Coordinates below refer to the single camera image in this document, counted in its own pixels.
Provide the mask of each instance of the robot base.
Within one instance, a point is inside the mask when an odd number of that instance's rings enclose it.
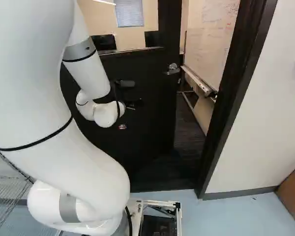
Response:
[[[180,202],[130,199],[127,206],[132,236],[182,236]],[[123,235],[129,236],[128,227]]]

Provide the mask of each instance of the door handle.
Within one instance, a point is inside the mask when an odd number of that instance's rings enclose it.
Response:
[[[175,70],[169,70],[169,71],[166,71],[164,72],[165,75],[173,75],[173,74],[177,74],[180,72],[180,68],[177,68]]]
[[[168,66],[168,70],[164,72],[165,75],[173,75],[180,72],[180,68],[177,66],[176,63],[172,63]]]

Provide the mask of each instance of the beige wall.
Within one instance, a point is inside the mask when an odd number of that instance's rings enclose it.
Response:
[[[114,34],[118,51],[145,48],[145,31],[158,30],[158,1],[143,0],[143,27],[118,28],[113,5],[78,0],[90,35]]]
[[[295,169],[295,0],[279,0],[207,193],[279,185]]]
[[[189,12],[189,0],[182,0],[181,6],[181,25],[180,25],[180,51],[183,52],[185,44],[185,31],[188,27],[188,12]]]

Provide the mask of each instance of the window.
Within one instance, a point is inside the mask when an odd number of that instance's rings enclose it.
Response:
[[[144,26],[142,0],[115,0],[118,27]]]

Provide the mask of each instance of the door frame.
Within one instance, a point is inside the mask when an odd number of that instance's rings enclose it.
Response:
[[[241,0],[195,192],[202,198],[256,68],[277,0]]]

